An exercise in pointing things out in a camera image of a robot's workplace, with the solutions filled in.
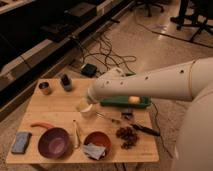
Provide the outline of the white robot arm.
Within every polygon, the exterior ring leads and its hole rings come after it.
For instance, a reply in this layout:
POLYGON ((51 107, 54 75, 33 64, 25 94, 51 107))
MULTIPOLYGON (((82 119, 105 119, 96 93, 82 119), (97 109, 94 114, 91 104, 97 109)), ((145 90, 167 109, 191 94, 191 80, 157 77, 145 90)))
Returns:
POLYGON ((213 171, 213 57, 126 76, 115 67, 97 78, 77 105, 81 112, 113 96, 188 101, 171 171, 213 171))

